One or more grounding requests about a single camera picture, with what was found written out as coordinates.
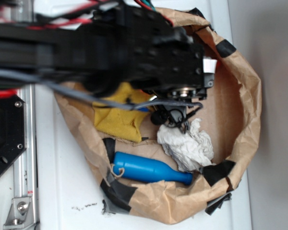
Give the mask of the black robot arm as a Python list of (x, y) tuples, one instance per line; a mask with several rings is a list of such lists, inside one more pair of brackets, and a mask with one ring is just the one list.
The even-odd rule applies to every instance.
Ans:
[(203, 45), (147, 6), (94, 1), (60, 17), (79, 27), (41, 14), (34, 23), (0, 23), (0, 90), (75, 81), (105, 97), (127, 82), (164, 97), (205, 98), (214, 85)]

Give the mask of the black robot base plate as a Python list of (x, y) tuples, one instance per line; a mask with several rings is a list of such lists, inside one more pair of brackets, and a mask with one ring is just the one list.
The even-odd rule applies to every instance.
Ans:
[(17, 95), (0, 99), (0, 177), (25, 150), (24, 105)]

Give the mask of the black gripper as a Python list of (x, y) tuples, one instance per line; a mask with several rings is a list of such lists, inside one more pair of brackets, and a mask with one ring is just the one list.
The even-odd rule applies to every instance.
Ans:
[(137, 32), (129, 82), (160, 97), (204, 100), (214, 85), (214, 72), (204, 71), (205, 60), (204, 46), (183, 27)]

